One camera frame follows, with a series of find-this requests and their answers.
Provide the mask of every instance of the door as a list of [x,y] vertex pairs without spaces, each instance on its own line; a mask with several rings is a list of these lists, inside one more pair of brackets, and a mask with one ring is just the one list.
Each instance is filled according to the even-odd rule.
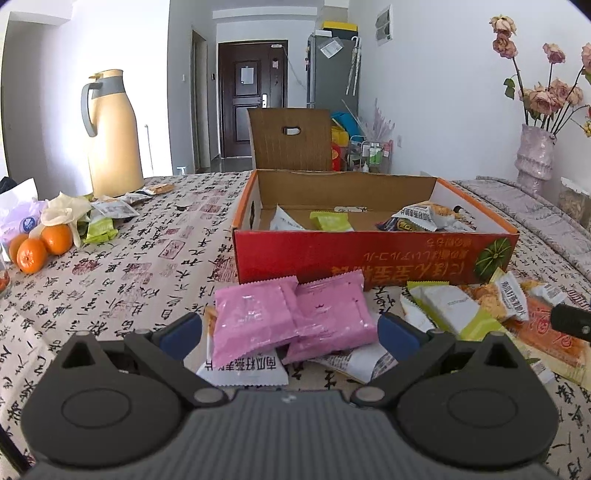
[[287,41],[219,44],[222,157],[250,157],[249,108],[282,108]]

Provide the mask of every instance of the thermos lid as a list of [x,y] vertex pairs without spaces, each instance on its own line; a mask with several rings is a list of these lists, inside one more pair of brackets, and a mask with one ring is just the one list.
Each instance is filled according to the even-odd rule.
[[94,75],[91,75],[89,78],[96,80],[96,79],[106,79],[109,77],[122,77],[122,76],[123,76],[123,70],[113,69],[113,70],[103,70],[102,72],[95,73]]

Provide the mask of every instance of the plastic bag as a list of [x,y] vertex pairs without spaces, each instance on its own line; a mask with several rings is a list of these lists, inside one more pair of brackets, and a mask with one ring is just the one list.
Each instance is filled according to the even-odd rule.
[[376,343],[378,330],[365,297],[361,270],[300,285],[297,302],[305,318],[299,331],[321,330],[292,342],[284,364]]
[[213,366],[268,352],[295,339],[296,286],[297,278],[287,277],[216,291],[219,317],[213,335]]

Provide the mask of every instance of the pink vase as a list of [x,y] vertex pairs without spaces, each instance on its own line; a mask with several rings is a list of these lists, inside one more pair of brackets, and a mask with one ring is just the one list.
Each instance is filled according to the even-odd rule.
[[540,127],[523,125],[521,145],[515,166],[517,183],[528,192],[542,195],[544,184],[552,178],[556,137]]

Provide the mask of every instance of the paper notice on door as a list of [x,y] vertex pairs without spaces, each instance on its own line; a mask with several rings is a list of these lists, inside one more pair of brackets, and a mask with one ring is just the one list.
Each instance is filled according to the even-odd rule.
[[255,69],[253,67],[242,67],[240,75],[243,85],[252,85],[255,83]]

